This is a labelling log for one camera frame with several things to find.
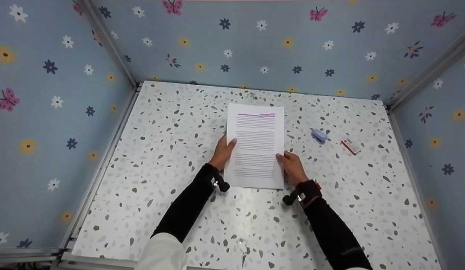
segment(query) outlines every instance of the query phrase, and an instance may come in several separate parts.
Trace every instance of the person's right hand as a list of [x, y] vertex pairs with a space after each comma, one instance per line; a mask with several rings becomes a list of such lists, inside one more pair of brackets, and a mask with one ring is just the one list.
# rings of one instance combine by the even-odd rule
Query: person's right hand
[[281, 154], [276, 154], [277, 162], [281, 163], [284, 166], [284, 171], [286, 171], [289, 176], [289, 183], [292, 186], [296, 186], [298, 183], [308, 181], [308, 177], [304, 172], [303, 164], [298, 156], [293, 153], [284, 152], [284, 156]]

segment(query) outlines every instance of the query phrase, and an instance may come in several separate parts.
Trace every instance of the hand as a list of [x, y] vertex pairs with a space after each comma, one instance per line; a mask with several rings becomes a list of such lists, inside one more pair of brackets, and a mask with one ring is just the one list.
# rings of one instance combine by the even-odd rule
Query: hand
[[221, 139], [219, 139], [219, 142], [217, 142], [214, 155], [208, 163], [216, 167], [219, 171], [222, 171], [224, 166], [226, 166], [226, 162], [231, 158], [234, 146], [236, 146], [236, 139], [233, 139], [228, 145], [226, 142], [226, 134], [224, 134]]
[[298, 156], [290, 152], [284, 152], [284, 156], [281, 154], [276, 154], [277, 162], [281, 163], [284, 166], [284, 170], [289, 176], [289, 183], [292, 186], [296, 186], [298, 183], [308, 181], [308, 177], [303, 169], [303, 164]]

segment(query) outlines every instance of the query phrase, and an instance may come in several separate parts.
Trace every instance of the table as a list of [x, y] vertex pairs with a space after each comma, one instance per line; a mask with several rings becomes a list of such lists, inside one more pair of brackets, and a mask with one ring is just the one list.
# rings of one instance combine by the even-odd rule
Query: table
[[[148, 81], [73, 255], [137, 261], [162, 214], [212, 156], [235, 102], [284, 107], [285, 149], [322, 186], [374, 269], [440, 268], [381, 101]], [[318, 144], [311, 128], [330, 141]], [[340, 144], [346, 137], [361, 145], [357, 156]], [[297, 203], [282, 203], [290, 190], [217, 190], [184, 243], [188, 266], [330, 269]]]

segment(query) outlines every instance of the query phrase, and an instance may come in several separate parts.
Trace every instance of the person's left hand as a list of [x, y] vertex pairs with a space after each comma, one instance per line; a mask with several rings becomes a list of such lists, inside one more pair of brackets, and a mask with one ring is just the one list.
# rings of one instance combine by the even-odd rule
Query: person's left hand
[[221, 139], [219, 139], [219, 142], [217, 142], [214, 155], [208, 163], [216, 167], [219, 171], [222, 171], [224, 166], [226, 166], [226, 162], [231, 158], [234, 146], [236, 146], [236, 139], [233, 139], [228, 145], [226, 142], [226, 134], [224, 134]]

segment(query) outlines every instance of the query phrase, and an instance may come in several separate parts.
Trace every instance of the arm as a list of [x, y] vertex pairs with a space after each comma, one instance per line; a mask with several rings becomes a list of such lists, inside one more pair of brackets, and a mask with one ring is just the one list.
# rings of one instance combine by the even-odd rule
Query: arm
[[[298, 156], [284, 152], [284, 156], [277, 154], [276, 158], [283, 164], [289, 183], [296, 186], [296, 190], [318, 189], [314, 181], [306, 176]], [[347, 270], [358, 267], [372, 270], [361, 245], [348, 226], [322, 198], [319, 190], [313, 193], [318, 195], [303, 202], [304, 213], [332, 268]]]
[[214, 191], [212, 178], [224, 169], [226, 161], [236, 145], [232, 140], [229, 145], [224, 135], [216, 145], [212, 159], [200, 169], [192, 183], [172, 202], [154, 230], [151, 238], [159, 233], [168, 233], [176, 237], [181, 243], [200, 215], [204, 205]]

